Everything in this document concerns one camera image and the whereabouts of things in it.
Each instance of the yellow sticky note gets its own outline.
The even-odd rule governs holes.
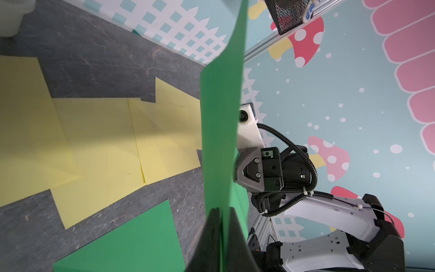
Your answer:
[[[0,56],[0,206],[79,178],[34,57]]]
[[[81,178],[51,189],[69,228],[145,185],[126,98],[53,99]]]
[[[201,105],[199,99],[156,77],[156,104],[186,107],[194,130],[194,148],[202,150]]]
[[[155,103],[135,100],[129,103],[147,185],[200,167],[196,149],[180,146],[148,117],[150,111],[156,111]]]

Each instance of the gray marble floor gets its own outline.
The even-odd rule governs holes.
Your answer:
[[[159,77],[199,98],[204,68],[60,0],[38,0],[17,36],[0,38],[0,54],[38,57],[52,97],[153,102]],[[201,168],[145,186],[68,230],[50,191],[1,207],[0,271],[51,271],[57,260],[166,199],[187,263],[205,220]]]

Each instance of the red mushroom cap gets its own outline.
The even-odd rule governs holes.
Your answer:
[[[305,66],[313,58],[320,46],[324,31],[325,25],[320,17],[288,37],[293,44],[296,67]]]
[[[315,136],[308,138],[308,144],[325,161],[329,181],[337,181],[346,173],[350,164],[346,150]]]

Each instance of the green paper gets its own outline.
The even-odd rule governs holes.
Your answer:
[[[54,272],[181,272],[184,268],[169,200],[53,265]]]
[[[207,215],[212,208],[219,208],[222,212],[222,256],[225,256],[227,247],[229,208],[232,205],[236,208],[241,225],[246,229],[244,214],[247,214],[247,205],[241,203],[248,203],[248,196],[246,190],[234,184],[233,172],[241,103],[247,6],[248,1],[242,1],[236,26],[225,50],[201,72],[205,208]]]

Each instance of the light blue wall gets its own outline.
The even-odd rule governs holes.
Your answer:
[[[248,7],[255,5],[257,1],[258,0],[248,0]],[[240,3],[241,0],[183,0],[181,6],[186,10],[199,7],[195,18],[198,20],[210,18],[207,28],[213,29],[219,27],[216,36],[220,37],[226,34],[227,36],[224,42],[227,43],[236,23]],[[270,28],[272,22],[273,20],[269,18],[269,11],[267,9],[255,20],[248,18],[246,50],[273,33],[273,30]]]
[[[246,68],[252,69],[249,79],[255,79],[252,89],[259,91],[255,100],[263,102],[260,112],[267,114],[265,124],[294,143],[306,144],[308,137],[316,136],[349,153],[350,166],[341,179],[330,182],[327,168],[318,169],[316,189],[331,192],[341,186],[359,196],[376,195],[405,227],[407,266],[435,268],[435,156],[422,144],[423,125],[409,113],[409,94],[398,87],[397,65],[387,61],[384,38],[374,32],[370,15],[361,1],[348,0],[323,16],[320,52],[305,67],[295,66],[292,48],[280,62],[265,52]],[[393,144],[403,151],[392,153]],[[277,139],[272,146],[285,148]],[[305,238],[321,235],[318,224],[296,221],[305,227]]]

